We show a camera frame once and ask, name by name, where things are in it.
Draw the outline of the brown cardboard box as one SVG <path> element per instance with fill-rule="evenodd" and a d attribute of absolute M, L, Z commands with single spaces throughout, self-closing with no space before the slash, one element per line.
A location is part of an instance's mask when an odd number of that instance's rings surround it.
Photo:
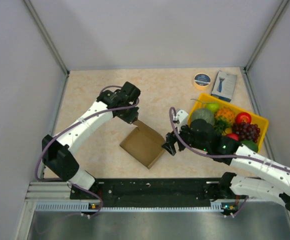
<path fill-rule="evenodd" d="M 165 139 L 140 120 L 136 120 L 133 125 L 135 128 L 119 146 L 144 167 L 150 169 L 164 154 L 165 150 L 162 145 Z"/>

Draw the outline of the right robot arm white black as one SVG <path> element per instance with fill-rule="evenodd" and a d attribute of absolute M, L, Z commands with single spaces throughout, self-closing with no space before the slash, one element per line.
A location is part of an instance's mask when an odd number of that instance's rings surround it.
<path fill-rule="evenodd" d="M 275 202 L 290 211 L 290 167 L 277 163 L 248 148 L 245 144 L 215 133 L 204 119 L 187 120 L 170 117 L 172 132 L 166 135 L 162 145 L 172 156 L 177 150 L 191 152 L 215 162 L 246 170 L 256 176 L 243 177 L 225 173 L 218 184 L 218 192 L 224 198 L 232 195 L 248 196 Z"/>

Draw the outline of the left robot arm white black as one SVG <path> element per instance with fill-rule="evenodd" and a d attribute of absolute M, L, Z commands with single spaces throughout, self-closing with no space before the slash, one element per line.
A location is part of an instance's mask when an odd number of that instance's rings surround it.
<path fill-rule="evenodd" d="M 55 136 L 48 134 L 42 139 L 39 161 L 57 176 L 56 180 L 74 185 L 90 199 L 98 194 L 99 183 L 77 162 L 76 152 L 106 122 L 119 118 L 132 124 L 139 116 L 141 90 L 128 81 L 114 89 L 103 88 L 88 110 L 72 125 Z"/>

